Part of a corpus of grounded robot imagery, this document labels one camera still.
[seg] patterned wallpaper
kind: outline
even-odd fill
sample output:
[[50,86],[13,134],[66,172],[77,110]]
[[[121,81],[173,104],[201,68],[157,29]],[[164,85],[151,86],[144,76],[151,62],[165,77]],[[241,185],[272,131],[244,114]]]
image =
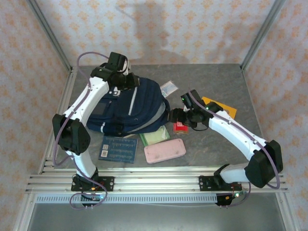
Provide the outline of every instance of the patterned wallpaper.
[[[38,0],[71,64],[125,54],[132,64],[241,63],[274,0]],[[101,64],[97,56],[82,65]]]
[[284,173],[308,230],[308,4],[287,0],[245,76],[261,130],[282,145]]
[[67,71],[25,0],[0,4],[0,230],[37,174]]

